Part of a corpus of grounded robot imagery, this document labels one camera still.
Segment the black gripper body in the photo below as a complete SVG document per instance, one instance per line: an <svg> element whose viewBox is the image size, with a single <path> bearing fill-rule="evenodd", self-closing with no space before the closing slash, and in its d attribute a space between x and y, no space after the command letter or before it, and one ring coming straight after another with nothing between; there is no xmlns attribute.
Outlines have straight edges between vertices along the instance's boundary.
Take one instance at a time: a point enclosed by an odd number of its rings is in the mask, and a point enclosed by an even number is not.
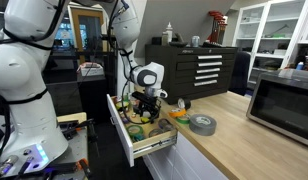
<svg viewBox="0 0 308 180"><path fill-rule="evenodd" d="M150 113L151 118L157 118L159 116L160 105L157 104L157 99L155 97L150 97L144 93L135 91L132 96L139 100L139 114L144 115L145 112Z"/></svg>

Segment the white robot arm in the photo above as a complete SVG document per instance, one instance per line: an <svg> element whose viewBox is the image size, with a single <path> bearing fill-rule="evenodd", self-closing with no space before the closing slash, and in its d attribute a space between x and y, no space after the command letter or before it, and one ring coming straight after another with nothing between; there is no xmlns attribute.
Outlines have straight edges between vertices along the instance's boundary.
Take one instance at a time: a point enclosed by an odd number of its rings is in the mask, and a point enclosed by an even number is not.
<svg viewBox="0 0 308 180"><path fill-rule="evenodd" d="M132 44L140 35L135 0L8 0L0 30L0 106L5 124L1 177L40 171L68 149L43 72L56 67L49 59L72 2L100 5L108 13L127 79L144 87L147 97L167 95L162 89L162 65L131 62Z"/></svg>

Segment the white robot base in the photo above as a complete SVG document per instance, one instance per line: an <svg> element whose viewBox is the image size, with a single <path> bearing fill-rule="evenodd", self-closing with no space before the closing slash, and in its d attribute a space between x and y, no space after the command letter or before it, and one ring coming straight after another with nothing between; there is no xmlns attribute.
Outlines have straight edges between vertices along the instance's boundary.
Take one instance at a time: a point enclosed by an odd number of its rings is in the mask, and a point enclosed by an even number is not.
<svg viewBox="0 0 308 180"><path fill-rule="evenodd" d="M12 159L13 166L5 177L19 174L31 159L26 173L43 170L68 148L57 122L49 93L25 100L1 99L5 135L0 142L0 165Z"/></svg>

